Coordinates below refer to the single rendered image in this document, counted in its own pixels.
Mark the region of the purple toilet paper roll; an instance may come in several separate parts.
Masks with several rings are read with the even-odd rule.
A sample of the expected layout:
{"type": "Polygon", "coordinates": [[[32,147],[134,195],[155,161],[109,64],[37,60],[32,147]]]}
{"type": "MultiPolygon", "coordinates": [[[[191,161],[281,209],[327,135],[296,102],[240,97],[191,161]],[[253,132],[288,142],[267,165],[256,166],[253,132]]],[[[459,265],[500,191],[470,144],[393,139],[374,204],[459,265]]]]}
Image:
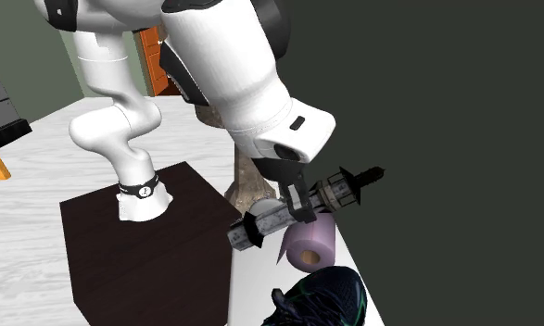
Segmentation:
{"type": "Polygon", "coordinates": [[[312,223],[297,222],[285,230],[277,261],[286,257],[297,270],[313,273],[335,264],[335,219],[317,213],[312,223]]]}

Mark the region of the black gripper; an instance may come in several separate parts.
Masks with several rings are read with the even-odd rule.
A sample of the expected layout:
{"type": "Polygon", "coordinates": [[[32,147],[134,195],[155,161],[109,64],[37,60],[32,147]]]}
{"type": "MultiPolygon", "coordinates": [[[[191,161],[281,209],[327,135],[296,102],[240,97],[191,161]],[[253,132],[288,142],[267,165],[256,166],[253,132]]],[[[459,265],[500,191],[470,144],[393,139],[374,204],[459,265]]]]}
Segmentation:
{"type": "Polygon", "coordinates": [[[263,178],[278,182],[280,195],[296,221],[308,224],[316,220],[303,177],[304,163],[267,157],[253,158],[252,162],[263,178]]]}

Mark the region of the dark blue sneaker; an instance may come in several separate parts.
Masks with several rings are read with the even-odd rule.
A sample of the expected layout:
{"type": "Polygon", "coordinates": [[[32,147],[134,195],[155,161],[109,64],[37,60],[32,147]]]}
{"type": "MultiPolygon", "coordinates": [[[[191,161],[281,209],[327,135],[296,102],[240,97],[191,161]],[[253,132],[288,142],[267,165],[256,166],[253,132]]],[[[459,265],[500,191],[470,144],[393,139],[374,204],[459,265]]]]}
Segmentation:
{"type": "Polygon", "coordinates": [[[274,312],[261,326],[364,326],[367,292],[357,271],[346,266],[316,270],[290,290],[274,288],[274,312]]]}

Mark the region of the dark brown robot stand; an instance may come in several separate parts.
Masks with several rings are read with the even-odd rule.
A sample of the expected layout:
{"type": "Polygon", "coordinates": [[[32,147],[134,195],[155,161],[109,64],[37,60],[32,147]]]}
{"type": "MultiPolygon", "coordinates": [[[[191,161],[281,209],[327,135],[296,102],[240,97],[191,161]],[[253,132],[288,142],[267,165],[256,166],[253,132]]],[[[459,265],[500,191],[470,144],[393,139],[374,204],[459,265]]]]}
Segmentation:
{"type": "Polygon", "coordinates": [[[225,326],[239,212],[185,162],[161,169],[173,200],[146,222],[119,219],[119,187],[64,201],[73,301],[90,326],[225,326]]]}

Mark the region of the brown stone pedestal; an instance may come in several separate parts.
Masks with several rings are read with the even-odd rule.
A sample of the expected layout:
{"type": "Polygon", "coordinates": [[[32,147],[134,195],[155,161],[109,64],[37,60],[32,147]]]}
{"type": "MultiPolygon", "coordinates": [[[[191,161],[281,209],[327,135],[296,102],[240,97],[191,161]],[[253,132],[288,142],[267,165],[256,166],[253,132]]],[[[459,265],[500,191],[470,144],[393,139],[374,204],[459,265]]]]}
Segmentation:
{"type": "MultiPolygon", "coordinates": [[[[223,129],[219,112],[213,107],[195,105],[199,121],[213,128],[223,129]]],[[[276,191],[260,175],[252,159],[234,146],[234,180],[224,193],[224,197],[244,214],[252,205],[263,198],[276,198],[276,191]]]]}

